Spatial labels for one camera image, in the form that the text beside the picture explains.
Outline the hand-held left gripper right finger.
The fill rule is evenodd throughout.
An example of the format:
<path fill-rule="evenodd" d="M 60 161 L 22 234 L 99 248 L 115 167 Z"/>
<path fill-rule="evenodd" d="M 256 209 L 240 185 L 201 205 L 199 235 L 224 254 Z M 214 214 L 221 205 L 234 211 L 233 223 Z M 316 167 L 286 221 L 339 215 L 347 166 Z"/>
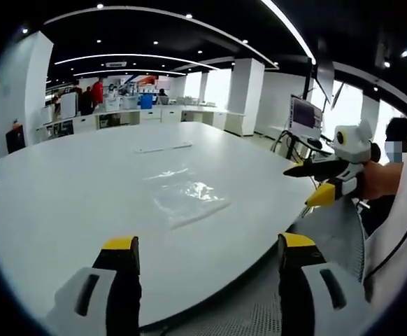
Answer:
<path fill-rule="evenodd" d="M 307 236 L 278 235 L 278 273 L 284 335 L 358 335 L 371 315 L 363 285 L 327 262 Z"/>

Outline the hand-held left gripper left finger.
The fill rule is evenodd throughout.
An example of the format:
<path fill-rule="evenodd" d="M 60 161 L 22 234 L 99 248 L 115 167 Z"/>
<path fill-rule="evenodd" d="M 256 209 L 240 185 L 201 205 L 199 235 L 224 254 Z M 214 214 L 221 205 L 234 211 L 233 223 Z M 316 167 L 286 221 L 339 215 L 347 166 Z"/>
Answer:
<path fill-rule="evenodd" d="M 138 237 L 116 237 L 56 292 L 45 324 L 51 335 L 139 335 L 141 296 Z"/>

